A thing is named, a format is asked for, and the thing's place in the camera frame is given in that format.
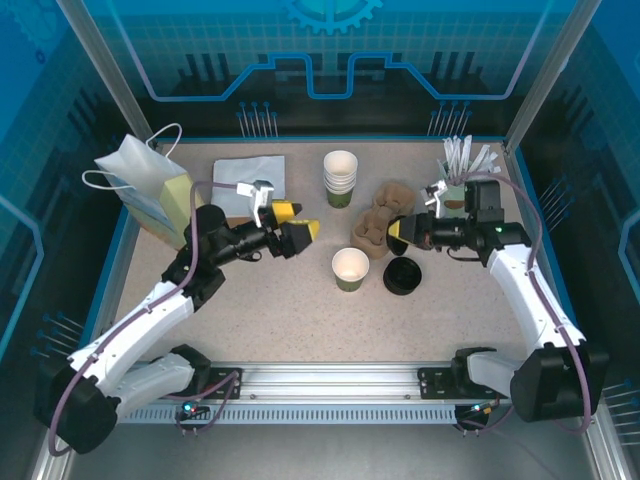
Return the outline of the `white paper bag with handles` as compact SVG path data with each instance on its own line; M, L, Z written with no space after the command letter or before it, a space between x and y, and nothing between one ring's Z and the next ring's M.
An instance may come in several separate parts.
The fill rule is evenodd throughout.
M202 205L198 193L191 192L189 173L162 154L152 143L159 134L175 128L178 143L182 127L171 123L142 141L126 135L118 150L95 160L97 168L82 173L82 182L95 190L115 192L141 228L174 250L185 243L191 208Z

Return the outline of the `green straw holder cup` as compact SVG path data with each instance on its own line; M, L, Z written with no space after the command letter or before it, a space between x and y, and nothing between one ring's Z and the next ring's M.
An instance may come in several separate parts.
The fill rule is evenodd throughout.
M465 211L465 173L454 177L441 174L440 180L447 185L447 190L440 196L444 216L447 218L464 218Z

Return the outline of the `stack of white napkins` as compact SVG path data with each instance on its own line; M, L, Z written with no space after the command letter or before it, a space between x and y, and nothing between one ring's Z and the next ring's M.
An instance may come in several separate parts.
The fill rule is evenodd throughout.
M270 182L275 199L286 198L285 156L258 156L236 159L219 159L213 164L214 183L253 183L256 180ZM235 189L214 186L211 203L220 207L228 219L249 217L249 199L235 193Z

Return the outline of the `aluminium mounting rail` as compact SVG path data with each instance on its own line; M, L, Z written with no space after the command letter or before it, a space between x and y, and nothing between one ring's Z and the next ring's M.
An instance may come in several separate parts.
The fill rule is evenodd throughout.
M509 400L486 387L481 396L466 397L449 391L436 392L431 381L418 371L429 368L448 372L450 363L435 362L213 362L214 368L240 368L241 405L395 405L476 404L498 398Z

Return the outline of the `aluminium frame post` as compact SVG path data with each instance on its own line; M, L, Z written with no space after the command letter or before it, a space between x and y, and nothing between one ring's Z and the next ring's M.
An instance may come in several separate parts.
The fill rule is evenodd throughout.
M512 156L519 147L601 2L602 0L576 0L574 8L565 21L507 132L506 144L503 148L505 156Z
M132 134L140 140L150 138L153 134L152 129L83 0L55 1Z

